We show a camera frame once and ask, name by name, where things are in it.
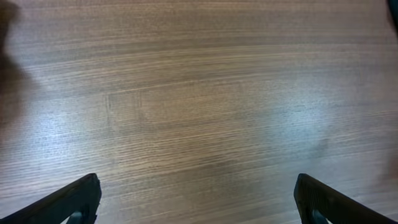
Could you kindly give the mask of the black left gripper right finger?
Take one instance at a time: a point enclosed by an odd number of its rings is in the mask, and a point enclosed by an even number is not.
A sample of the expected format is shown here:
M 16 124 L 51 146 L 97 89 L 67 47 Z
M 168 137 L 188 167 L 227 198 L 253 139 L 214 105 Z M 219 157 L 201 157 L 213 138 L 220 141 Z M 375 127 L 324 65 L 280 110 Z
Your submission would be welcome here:
M 294 199 L 302 224 L 397 224 L 308 174 L 299 174 Z

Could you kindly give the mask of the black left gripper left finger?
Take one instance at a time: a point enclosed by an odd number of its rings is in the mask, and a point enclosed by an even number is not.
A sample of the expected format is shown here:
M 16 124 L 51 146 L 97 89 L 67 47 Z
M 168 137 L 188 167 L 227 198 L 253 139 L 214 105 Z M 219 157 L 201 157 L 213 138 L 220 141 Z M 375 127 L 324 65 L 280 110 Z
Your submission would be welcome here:
M 2 224 L 94 224 L 101 200 L 100 180 L 87 174 L 1 219 Z

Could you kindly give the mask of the black t-shirt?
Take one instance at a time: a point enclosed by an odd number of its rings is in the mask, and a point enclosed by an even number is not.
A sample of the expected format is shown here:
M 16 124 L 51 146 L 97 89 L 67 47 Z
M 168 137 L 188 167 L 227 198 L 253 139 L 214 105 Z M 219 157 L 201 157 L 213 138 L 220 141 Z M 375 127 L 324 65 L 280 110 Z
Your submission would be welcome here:
M 398 30 L 398 0 L 387 0 L 387 6 L 389 9 L 389 14 L 391 17 L 391 21 L 394 25 L 394 29 L 397 32 Z

